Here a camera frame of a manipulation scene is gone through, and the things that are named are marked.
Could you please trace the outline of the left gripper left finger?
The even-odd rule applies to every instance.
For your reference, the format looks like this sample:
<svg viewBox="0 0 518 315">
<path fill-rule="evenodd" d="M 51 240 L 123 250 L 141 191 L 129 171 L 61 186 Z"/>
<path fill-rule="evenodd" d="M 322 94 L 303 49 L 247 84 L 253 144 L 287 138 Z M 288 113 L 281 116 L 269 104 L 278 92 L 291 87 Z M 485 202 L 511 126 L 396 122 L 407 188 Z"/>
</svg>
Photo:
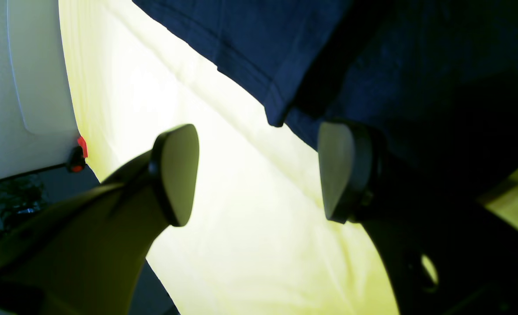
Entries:
<svg viewBox="0 0 518 315">
<path fill-rule="evenodd" d="M 146 255 L 191 216 L 199 161 L 193 124 L 99 186 L 51 205 L 0 241 L 3 315 L 126 315 Z"/>
</svg>

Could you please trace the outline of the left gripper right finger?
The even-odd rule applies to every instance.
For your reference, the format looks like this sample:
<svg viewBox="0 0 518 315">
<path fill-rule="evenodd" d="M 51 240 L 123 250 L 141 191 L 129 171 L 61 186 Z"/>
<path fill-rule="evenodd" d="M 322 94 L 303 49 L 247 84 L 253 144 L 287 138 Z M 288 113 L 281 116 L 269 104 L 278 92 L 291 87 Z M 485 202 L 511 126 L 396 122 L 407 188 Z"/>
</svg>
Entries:
<svg viewBox="0 0 518 315">
<path fill-rule="evenodd" d="M 443 191 L 354 122 L 317 136 L 326 218 L 359 223 L 386 269 L 401 315 L 518 315 L 518 230 Z"/>
</svg>

